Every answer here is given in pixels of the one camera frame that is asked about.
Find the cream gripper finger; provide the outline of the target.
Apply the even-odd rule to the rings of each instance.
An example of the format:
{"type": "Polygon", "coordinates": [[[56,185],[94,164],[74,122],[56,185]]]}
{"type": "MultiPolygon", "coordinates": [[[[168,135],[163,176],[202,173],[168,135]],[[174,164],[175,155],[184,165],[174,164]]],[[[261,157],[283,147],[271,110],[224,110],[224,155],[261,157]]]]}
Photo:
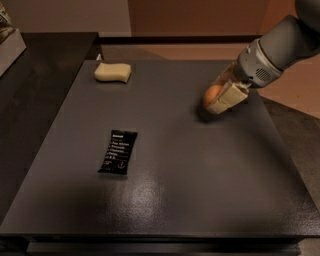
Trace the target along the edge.
{"type": "Polygon", "coordinates": [[[213,85],[216,86],[229,86],[234,82],[237,82],[237,78],[234,75],[235,64],[228,65],[222,73],[214,80],[213,85]]]}
{"type": "Polygon", "coordinates": [[[211,114],[221,114],[238,105],[249,95],[249,86],[240,82],[234,82],[222,87],[217,97],[205,109],[211,114]]]}

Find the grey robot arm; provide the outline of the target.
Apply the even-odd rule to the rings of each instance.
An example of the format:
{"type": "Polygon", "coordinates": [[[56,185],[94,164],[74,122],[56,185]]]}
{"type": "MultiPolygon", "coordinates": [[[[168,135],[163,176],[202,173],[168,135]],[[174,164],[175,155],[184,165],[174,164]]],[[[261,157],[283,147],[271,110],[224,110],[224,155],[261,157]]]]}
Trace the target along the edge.
{"type": "Polygon", "coordinates": [[[202,104],[218,115],[244,101],[251,88],[264,88],[300,60],[320,52],[320,0],[295,0],[288,15],[252,41],[206,90],[202,104]]]}

